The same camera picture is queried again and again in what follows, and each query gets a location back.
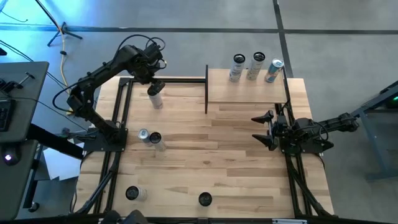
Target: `wooden board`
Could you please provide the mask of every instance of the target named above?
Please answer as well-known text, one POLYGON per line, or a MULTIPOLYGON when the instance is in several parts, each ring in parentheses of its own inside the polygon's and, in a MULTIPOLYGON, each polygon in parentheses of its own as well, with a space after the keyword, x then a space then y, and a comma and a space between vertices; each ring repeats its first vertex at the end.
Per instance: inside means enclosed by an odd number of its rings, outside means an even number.
MULTIPOLYGON (((112 78, 101 88, 97 112, 105 118, 112 116, 118 80, 112 78)), ((288 81, 295 116, 311 117, 303 80, 288 81)), ((114 210, 127 215, 138 209, 147 217, 293 217, 284 156, 251 137, 265 133, 266 127, 250 118, 273 110, 274 104, 211 103, 204 114, 203 84, 168 83, 162 91, 164 108, 154 110, 147 87, 135 84, 132 91, 129 138, 119 165, 114 210), (136 137, 141 128, 160 132, 167 150, 145 147, 136 137), (145 202, 126 198, 131 185, 147 190, 145 202), (198 203, 202 192, 213 196, 209 207, 198 203)), ((97 186, 102 160, 103 153, 94 152, 83 163, 76 210, 97 186)), ((309 188, 333 212, 322 163, 308 154, 303 162, 309 188)))
POLYGON ((267 70, 261 70, 256 80, 246 78, 247 70, 242 71, 240 80, 229 80, 229 69, 209 69, 209 102, 212 103, 284 103, 286 94, 283 75, 278 75, 273 83, 264 81, 267 70))

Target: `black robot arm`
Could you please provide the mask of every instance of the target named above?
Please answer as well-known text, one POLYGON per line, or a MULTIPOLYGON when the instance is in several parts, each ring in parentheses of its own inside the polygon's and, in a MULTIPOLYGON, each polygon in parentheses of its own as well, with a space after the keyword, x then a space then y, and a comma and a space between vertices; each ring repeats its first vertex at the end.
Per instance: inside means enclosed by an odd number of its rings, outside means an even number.
POLYGON ((280 146, 284 153, 322 153, 330 149, 334 144, 328 141, 328 133, 332 131, 356 131, 359 124, 356 118, 348 113, 343 113, 337 118, 324 121, 313 121, 308 118, 299 118, 289 126, 284 114, 280 114, 272 124, 273 112, 270 110, 264 116, 252 118, 253 121, 264 124, 268 123, 267 135, 253 134, 252 136, 262 142, 273 151, 280 146))
POLYGON ((79 79, 72 88, 67 103, 75 116, 93 123, 108 143, 117 142, 118 127, 112 121, 104 120, 93 109, 95 89, 121 71, 127 70, 139 83, 151 83, 150 90, 160 92, 165 84, 153 77, 155 72, 161 69, 159 61, 163 60, 162 58, 160 46, 155 43, 150 44, 145 50, 125 45, 111 61, 103 62, 103 66, 79 79))

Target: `blue can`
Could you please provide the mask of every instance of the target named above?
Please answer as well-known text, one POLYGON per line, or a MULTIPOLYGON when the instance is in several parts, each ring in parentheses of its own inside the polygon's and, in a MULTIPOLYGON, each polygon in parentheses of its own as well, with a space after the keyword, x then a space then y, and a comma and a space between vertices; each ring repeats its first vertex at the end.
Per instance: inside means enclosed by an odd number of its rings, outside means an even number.
POLYGON ((275 81, 275 78, 278 76, 280 71, 284 66, 284 62, 281 59, 273 59, 271 65, 268 68, 267 75, 265 76, 265 81, 272 83, 275 81))

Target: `white can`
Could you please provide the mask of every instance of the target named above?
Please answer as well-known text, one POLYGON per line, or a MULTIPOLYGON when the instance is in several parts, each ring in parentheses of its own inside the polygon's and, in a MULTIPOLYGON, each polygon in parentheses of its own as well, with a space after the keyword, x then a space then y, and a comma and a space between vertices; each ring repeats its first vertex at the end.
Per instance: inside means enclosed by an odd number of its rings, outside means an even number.
POLYGON ((136 186, 130 186, 126 190, 126 198, 129 200, 145 201, 147 199, 147 190, 136 186))
POLYGON ((241 78, 244 61, 245 57, 243 54, 237 54, 234 56, 234 60, 232 61, 232 67, 229 71, 229 80, 231 82, 237 82, 241 78))
POLYGON ((248 80, 256 80, 260 73, 261 66, 266 59, 266 56, 262 52, 256 52, 251 59, 250 67, 246 74, 248 80))
POLYGON ((164 152, 166 150, 166 144, 164 143, 160 133, 154 132, 150 134, 149 140, 159 152, 164 152))
POLYGON ((148 89, 148 96, 152 105, 155 109, 162 109, 163 108, 163 100, 160 93, 154 93, 153 91, 149 91, 148 89))

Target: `concrete floor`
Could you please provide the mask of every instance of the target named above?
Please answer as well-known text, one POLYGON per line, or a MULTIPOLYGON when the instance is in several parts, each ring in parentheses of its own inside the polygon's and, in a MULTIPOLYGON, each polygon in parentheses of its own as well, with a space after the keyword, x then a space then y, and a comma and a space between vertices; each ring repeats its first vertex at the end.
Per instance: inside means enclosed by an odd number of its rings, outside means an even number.
MULTIPOLYGON (((149 27, 149 28, 246 28, 276 29, 272 0, 54 0, 43 1, 59 21, 71 26, 149 27)), ((398 29, 394 0, 279 0, 285 29, 398 29)), ((4 12, 29 24, 50 25, 50 20, 34 1, 9 1, 4 12)), ((0 23, 15 23, 0 14, 0 23)), ((62 48, 58 38, 51 47, 47 41, 54 32, 0 30, 0 39, 32 59, 50 62, 49 71, 61 79, 59 63, 62 48)), ((79 32, 84 39, 67 37, 68 58, 65 74, 69 83, 108 61, 128 32, 79 32)), ((169 66, 162 75, 200 76, 205 64, 229 68, 237 52, 246 55, 263 51, 269 59, 281 57, 277 34, 239 33, 146 33, 163 38, 169 66)), ((294 77, 304 78, 313 118, 322 120, 351 112, 360 104, 396 81, 397 35, 286 35, 294 77)), ((142 46, 143 40, 129 44, 142 46)), ((0 62, 24 61, 10 53, 0 62)), ((60 87, 46 79, 40 101, 51 105, 60 87)), ((66 95, 60 97, 64 103, 66 95)), ((81 119, 75 119, 86 127, 81 119)), ((384 132, 396 130, 395 117, 375 118, 384 132)), ((47 108, 37 107, 34 123, 57 133, 64 126, 80 128, 47 108)), ((331 134, 335 147, 325 153, 326 176, 335 213, 344 218, 398 223, 398 181, 369 183, 365 174, 378 166, 364 130, 331 134)), ((391 142, 391 150, 396 142, 391 142)), ((74 180, 47 181, 38 186, 35 201, 42 204, 35 213, 21 210, 18 218, 67 214, 74 180)))

